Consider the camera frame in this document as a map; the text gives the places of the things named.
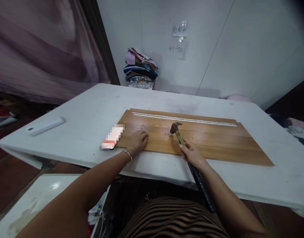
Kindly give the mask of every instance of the paper sign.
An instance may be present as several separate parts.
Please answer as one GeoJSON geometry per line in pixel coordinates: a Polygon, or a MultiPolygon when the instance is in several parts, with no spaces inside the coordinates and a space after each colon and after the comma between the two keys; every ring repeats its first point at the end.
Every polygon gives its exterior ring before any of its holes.
{"type": "Polygon", "coordinates": [[[181,21],[173,26],[172,36],[187,37],[188,25],[187,21],[181,21]]]}
{"type": "Polygon", "coordinates": [[[168,53],[170,56],[183,60],[185,56],[186,41],[173,40],[168,45],[168,53]]]}

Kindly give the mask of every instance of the wooden board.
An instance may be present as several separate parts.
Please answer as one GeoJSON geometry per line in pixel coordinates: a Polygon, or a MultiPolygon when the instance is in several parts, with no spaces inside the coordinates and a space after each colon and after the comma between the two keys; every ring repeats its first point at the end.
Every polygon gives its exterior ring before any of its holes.
{"type": "Polygon", "coordinates": [[[141,129],[141,125],[149,125],[147,132],[149,141],[145,151],[167,154],[179,154],[179,143],[175,134],[170,134],[172,123],[181,122],[179,131],[199,149],[204,158],[231,161],[245,164],[274,166],[263,150],[247,132],[244,126],[233,119],[193,116],[169,112],[158,112],[141,109],[126,110],[118,124],[125,125],[122,138],[116,145],[125,148],[131,135],[141,129]],[[207,124],[172,119],[172,117],[186,120],[202,120],[213,123],[230,123],[236,126],[224,124],[207,124]]]}

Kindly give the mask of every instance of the white strip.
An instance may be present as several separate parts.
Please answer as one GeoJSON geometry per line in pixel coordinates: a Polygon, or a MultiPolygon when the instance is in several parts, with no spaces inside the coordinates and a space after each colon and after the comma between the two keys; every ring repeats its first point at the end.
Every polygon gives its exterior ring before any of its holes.
{"type": "Polygon", "coordinates": [[[202,121],[202,120],[195,120],[195,119],[185,119],[185,118],[180,118],[180,117],[168,117],[168,116],[162,116],[162,115],[144,114],[144,113],[139,113],[139,112],[132,112],[132,113],[135,116],[145,116],[145,117],[152,117],[152,118],[158,118],[158,119],[186,121],[186,122],[196,122],[196,123],[221,125],[221,126],[237,126],[235,123],[202,121]]]}

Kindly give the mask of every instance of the bracelet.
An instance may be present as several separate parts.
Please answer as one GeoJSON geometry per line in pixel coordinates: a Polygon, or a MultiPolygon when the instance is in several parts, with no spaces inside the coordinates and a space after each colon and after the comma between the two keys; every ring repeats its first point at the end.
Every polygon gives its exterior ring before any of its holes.
{"type": "Polygon", "coordinates": [[[132,162],[132,156],[131,156],[131,154],[130,154],[130,152],[129,151],[127,151],[127,150],[123,150],[125,153],[127,153],[129,156],[130,156],[130,158],[131,158],[131,162],[132,162]]]}

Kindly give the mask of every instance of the stack of clothes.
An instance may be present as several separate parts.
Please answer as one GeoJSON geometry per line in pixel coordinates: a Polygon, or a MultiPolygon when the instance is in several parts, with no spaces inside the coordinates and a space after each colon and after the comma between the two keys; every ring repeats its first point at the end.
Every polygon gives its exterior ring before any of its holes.
{"type": "Polygon", "coordinates": [[[123,72],[126,81],[131,82],[134,88],[152,89],[157,77],[158,67],[156,63],[135,48],[128,48],[123,72]]]}

